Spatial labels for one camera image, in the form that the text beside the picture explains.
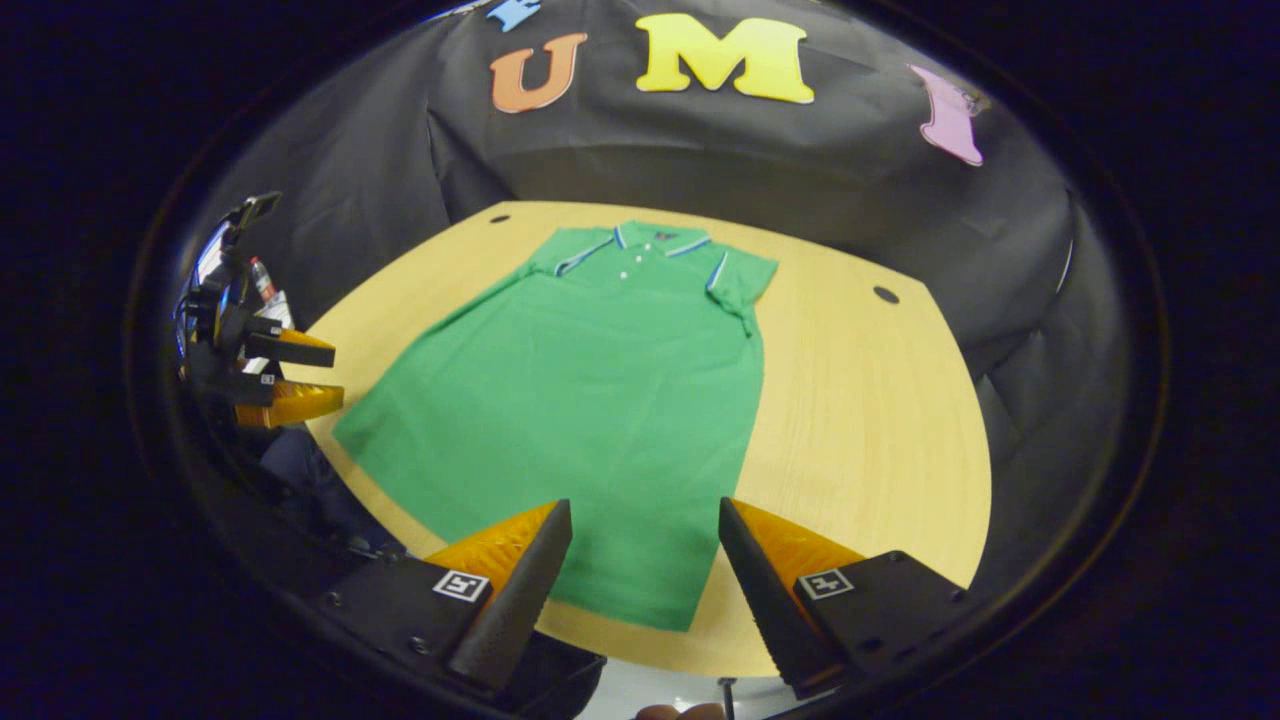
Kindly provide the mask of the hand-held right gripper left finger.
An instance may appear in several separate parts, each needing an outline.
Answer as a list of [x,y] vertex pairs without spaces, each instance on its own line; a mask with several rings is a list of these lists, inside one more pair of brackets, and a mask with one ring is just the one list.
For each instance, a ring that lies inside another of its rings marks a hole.
[[566,498],[426,559],[366,562],[320,594],[325,619],[416,676],[474,693],[509,683],[573,538]]

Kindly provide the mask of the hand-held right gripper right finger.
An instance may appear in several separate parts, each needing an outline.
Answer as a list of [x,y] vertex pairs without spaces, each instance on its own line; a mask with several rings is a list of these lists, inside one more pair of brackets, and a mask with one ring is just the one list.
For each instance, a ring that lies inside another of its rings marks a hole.
[[719,505],[721,546],[797,700],[906,667],[969,614],[968,591],[910,553],[867,557],[739,498]]

